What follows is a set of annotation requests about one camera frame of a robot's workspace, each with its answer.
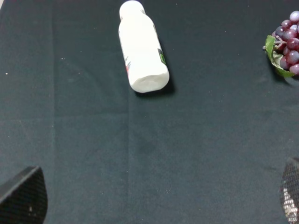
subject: green leaf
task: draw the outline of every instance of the green leaf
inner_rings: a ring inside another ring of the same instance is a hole
[[[267,52],[268,58],[270,59],[272,65],[275,67],[275,69],[279,75],[281,75],[283,77],[294,76],[295,73],[286,71],[280,67],[280,60],[283,57],[283,55],[278,54],[273,50],[274,42],[275,42],[275,37],[269,35],[266,39],[266,52]]]

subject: green print on bottle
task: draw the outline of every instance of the green print on bottle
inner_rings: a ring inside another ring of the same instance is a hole
[[[161,62],[166,65],[166,61],[165,61],[163,51],[161,49],[158,49],[158,52],[159,52],[159,55],[160,55]]]

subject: table surface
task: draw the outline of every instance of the table surface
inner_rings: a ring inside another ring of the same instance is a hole
[[[130,89],[122,0],[6,0],[0,12],[0,183],[39,165],[46,224],[286,224],[299,89],[266,36],[296,0],[143,0],[171,72]]]

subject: purple grape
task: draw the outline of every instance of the purple grape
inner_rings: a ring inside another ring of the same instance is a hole
[[[297,37],[297,33],[295,30],[293,29],[288,29],[287,31],[284,32],[282,39],[284,41],[288,41],[291,38]]]
[[[286,42],[286,46],[290,50],[299,50],[299,39],[291,38]]]
[[[283,44],[280,45],[280,47],[278,47],[278,46],[279,45],[277,45],[277,48],[275,49],[275,51],[281,54],[284,51],[284,49],[286,47],[286,44],[283,43]]]
[[[283,56],[280,60],[280,67],[286,70],[290,68],[290,64],[286,61],[285,56]]]
[[[295,50],[291,50],[286,56],[286,61],[290,64],[295,64],[299,61],[299,53]]]
[[[290,50],[288,49],[288,47],[285,47],[284,51],[283,51],[284,56],[286,56],[289,52],[290,52]]]
[[[299,22],[299,11],[292,12],[291,15],[290,15],[290,20],[293,23],[298,23]]]
[[[293,72],[296,75],[299,75],[299,64],[292,65],[290,67],[290,72]]]
[[[284,35],[284,31],[286,30],[285,27],[277,27],[277,29],[275,30],[275,34],[282,37]]]
[[[292,25],[292,26],[290,27],[290,29],[293,29],[293,30],[297,31],[298,27],[297,27],[296,24],[294,24],[294,25]]]
[[[290,20],[284,20],[282,23],[281,23],[281,26],[282,27],[285,27],[285,28],[290,28],[292,25],[292,22]]]

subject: bottle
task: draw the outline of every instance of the bottle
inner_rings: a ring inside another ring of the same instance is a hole
[[[135,0],[122,4],[120,18],[119,38],[130,86],[140,93],[162,89],[169,71],[153,21]]]

